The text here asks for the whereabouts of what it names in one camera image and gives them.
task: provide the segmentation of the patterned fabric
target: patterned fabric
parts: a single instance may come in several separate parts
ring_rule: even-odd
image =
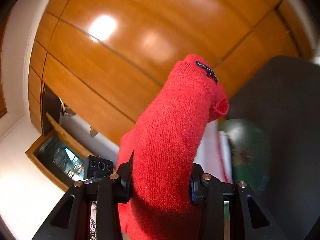
[[[96,222],[92,218],[90,218],[89,240],[97,240]]]

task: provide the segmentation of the sock label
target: sock label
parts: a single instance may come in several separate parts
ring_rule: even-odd
[[[206,72],[207,72],[207,76],[208,77],[211,77],[214,79],[214,81],[216,82],[216,84],[218,84],[218,79],[217,79],[217,76],[215,75],[215,73],[213,72],[213,70],[211,68],[209,68],[208,66],[206,66],[205,64],[201,63],[200,61],[196,61],[196,64],[205,69]]]

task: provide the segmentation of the dark gray surface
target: dark gray surface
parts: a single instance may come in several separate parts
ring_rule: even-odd
[[[304,239],[320,215],[320,67],[272,58],[230,100],[228,117],[269,136],[271,173],[260,197],[289,239]]]
[[[16,240],[0,216],[0,240]]]

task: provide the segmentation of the screw head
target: screw head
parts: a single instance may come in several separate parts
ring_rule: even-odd
[[[75,186],[75,187],[81,187],[82,184],[83,184],[83,181],[78,180],[78,181],[76,181],[75,183],[73,183],[73,186]]]
[[[243,181],[243,180],[239,181],[239,182],[238,182],[238,185],[239,185],[239,187],[241,187],[241,188],[247,187],[247,183],[246,183],[245,181]]]
[[[90,166],[94,168],[96,166],[96,162],[95,161],[90,161]]]
[[[112,173],[109,176],[110,179],[118,179],[119,178],[119,174],[118,173]]]
[[[212,176],[209,173],[205,173],[202,175],[202,178],[205,180],[210,180],[212,178]]]

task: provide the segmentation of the metal screw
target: metal screw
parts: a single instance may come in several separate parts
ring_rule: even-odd
[[[242,188],[247,187],[247,183],[245,181],[242,181],[242,180],[238,182],[238,185],[239,185],[239,187],[242,187]]]
[[[212,178],[212,176],[209,173],[205,173],[202,175],[202,178],[205,180],[210,180]]]
[[[109,176],[110,179],[118,179],[119,178],[119,174],[118,173],[112,173]]]
[[[75,186],[75,187],[81,187],[82,184],[83,184],[83,181],[78,180],[78,181],[76,181],[76,182],[73,184],[73,186]]]
[[[95,161],[90,161],[90,166],[94,168],[96,166],[96,162]]]
[[[105,168],[106,168],[106,165],[105,165],[105,163],[103,163],[103,162],[98,162],[98,169],[99,170],[104,170]]]

